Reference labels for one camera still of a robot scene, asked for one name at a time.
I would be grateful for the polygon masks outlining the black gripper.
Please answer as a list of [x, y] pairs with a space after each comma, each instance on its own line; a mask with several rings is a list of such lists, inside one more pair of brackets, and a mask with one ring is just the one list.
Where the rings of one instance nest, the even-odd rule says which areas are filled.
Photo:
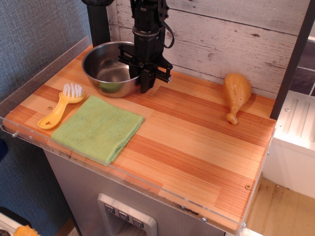
[[170, 82], [173, 68], [163, 57], [166, 48], [165, 29], [156, 33], [133, 30], [134, 43], [121, 43], [119, 61], [129, 66], [131, 79], [140, 76], [140, 92], [146, 93], [154, 86], [155, 79]]

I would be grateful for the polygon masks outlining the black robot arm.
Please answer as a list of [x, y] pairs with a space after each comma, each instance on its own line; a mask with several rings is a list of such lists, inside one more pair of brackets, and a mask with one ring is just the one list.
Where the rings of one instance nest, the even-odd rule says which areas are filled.
[[164, 0], [132, 0], [130, 2], [134, 26], [134, 45], [119, 45], [119, 61], [129, 66], [131, 78], [140, 78], [140, 92], [146, 93], [156, 79], [166, 83], [171, 81], [173, 65], [163, 57], [165, 48], [173, 47], [165, 44], [166, 31], [173, 34], [165, 22], [169, 17], [169, 7]]

